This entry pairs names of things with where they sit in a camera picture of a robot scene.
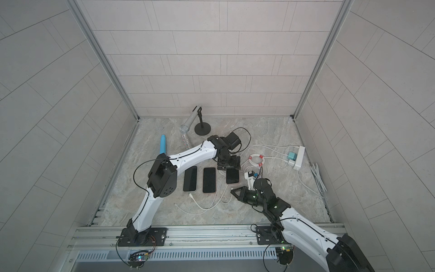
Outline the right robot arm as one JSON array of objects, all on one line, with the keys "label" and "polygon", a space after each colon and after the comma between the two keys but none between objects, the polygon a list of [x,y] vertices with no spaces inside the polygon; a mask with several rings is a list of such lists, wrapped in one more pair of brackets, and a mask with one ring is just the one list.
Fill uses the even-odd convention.
[{"label": "right robot arm", "polygon": [[352,237],[328,232],[300,215],[275,195],[269,179],[257,179],[253,190],[243,186],[232,189],[231,194],[244,204],[262,208],[261,213],[271,222],[273,243],[294,245],[327,272],[374,271]]}]

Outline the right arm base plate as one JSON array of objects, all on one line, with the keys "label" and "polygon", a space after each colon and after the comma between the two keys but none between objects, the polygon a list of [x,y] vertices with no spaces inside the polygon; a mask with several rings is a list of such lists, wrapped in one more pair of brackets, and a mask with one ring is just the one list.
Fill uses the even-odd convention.
[{"label": "right arm base plate", "polygon": [[258,245],[287,244],[282,231],[276,227],[255,225],[253,232],[256,234]]}]

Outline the black phone pink case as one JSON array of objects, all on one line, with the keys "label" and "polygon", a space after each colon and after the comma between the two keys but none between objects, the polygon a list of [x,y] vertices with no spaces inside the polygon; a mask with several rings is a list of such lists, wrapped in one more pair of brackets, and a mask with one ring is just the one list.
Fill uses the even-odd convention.
[{"label": "black phone pink case", "polygon": [[226,184],[238,184],[240,182],[239,170],[235,168],[226,169]]},{"label": "black phone pink case", "polygon": [[204,168],[202,191],[206,194],[216,192],[216,168]]}]

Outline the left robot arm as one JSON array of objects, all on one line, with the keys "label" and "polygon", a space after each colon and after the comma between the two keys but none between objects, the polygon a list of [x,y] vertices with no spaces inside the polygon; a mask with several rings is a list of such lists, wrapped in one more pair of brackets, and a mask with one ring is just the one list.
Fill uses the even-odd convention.
[{"label": "left robot arm", "polygon": [[240,157],[235,154],[235,148],[240,145],[240,138],[231,132],[226,137],[210,136],[200,145],[179,154],[159,154],[153,160],[154,164],[148,173],[146,195],[121,236],[136,243],[139,243],[140,239],[148,239],[152,220],[163,198],[175,191],[178,175],[187,169],[213,159],[225,168],[239,170]]}]

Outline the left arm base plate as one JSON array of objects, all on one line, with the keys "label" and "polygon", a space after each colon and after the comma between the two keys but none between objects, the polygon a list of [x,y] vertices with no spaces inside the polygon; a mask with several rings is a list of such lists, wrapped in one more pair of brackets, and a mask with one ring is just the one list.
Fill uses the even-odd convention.
[{"label": "left arm base plate", "polygon": [[134,227],[124,228],[118,237],[120,247],[161,247],[165,243],[168,229],[164,227],[149,228],[138,232]]}]

